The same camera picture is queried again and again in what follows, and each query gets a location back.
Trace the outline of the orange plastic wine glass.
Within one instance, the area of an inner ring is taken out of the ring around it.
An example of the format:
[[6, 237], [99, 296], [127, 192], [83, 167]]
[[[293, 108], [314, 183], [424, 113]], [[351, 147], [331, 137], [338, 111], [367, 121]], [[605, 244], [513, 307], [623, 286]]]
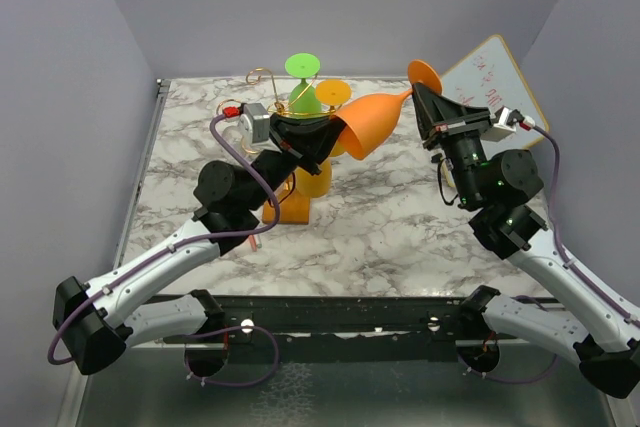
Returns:
[[344, 123], [338, 142], [354, 159], [365, 159], [393, 133], [403, 104], [412, 95], [414, 84], [421, 83], [437, 94], [442, 93], [439, 74], [423, 60], [411, 61], [407, 76], [410, 87], [406, 91], [399, 94], [368, 94], [336, 112], [335, 117]]

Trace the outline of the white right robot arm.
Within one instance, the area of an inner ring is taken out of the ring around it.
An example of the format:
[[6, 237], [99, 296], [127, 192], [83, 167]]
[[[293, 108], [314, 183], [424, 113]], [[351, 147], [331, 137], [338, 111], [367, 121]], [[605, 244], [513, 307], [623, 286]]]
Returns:
[[469, 225], [480, 244], [521, 269], [568, 311], [561, 317], [527, 306], [488, 286], [463, 303], [461, 330], [481, 338], [506, 334], [535, 344], [579, 368], [604, 394], [627, 398], [639, 384], [639, 308], [627, 302], [563, 245], [552, 217], [528, 205], [543, 188], [530, 151], [485, 155], [481, 138], [504, 128], [534, 130], [517, 109], [492, 113], [465, 106], [421, 82], [412, 85], [418, 130], [427, 150], [448, 162], [459, 208], [473, 213]]

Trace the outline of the green plastic wine glass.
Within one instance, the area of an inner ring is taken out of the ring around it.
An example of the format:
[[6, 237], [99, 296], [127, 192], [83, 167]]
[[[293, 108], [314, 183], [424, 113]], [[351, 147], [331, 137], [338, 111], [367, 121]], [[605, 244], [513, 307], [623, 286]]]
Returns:
[[313, 86], [320, 67], [320, 60], [311, 53], [296, 53], [286, 60], [287, 74], [299, 80], [289, 94], [287, 104], [288, 111], [293, 117], [311, 117], [322, 112], [321, 103], [316, 98]]

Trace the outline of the yellow plastic wine glass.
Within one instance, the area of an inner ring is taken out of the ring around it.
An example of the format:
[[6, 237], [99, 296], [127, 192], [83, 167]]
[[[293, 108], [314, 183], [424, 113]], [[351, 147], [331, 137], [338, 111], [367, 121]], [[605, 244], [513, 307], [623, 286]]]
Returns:
[[352, 96], [352, 90], [343, 80], [327, 79], [317, 84], [315, 96], [322, 106], [327, 107], [320, 112], [319, 117], [328, 118], [347, 103]]

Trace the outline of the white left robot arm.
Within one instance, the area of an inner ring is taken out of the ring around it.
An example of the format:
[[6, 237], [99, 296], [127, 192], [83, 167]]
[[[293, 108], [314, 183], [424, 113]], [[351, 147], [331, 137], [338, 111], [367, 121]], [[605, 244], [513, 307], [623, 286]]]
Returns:
[[247, 104], [228, 107], [211, 120], [213, 138], [233, 160], [210, 161], [202, 168], [194, 190], [199, 207], [176, 231], [106, 274], [87, 282], [71, 276], [56, 287], [49, 364], [72, 363], [81, 374], [92, 375], [138, 344], [171, 336], [206, 342], [218, 335], [221, 318], [211, 295], [195, 292], [161, 303], [152, 297], [249, 237], [275, 228], [282, 217], [277, 188], [298, 168], [320, 173], [346, 128], [337, 116], [259, 115], [254, 132], [274, 146], [248, 161], [218, 126], [249, 109]]

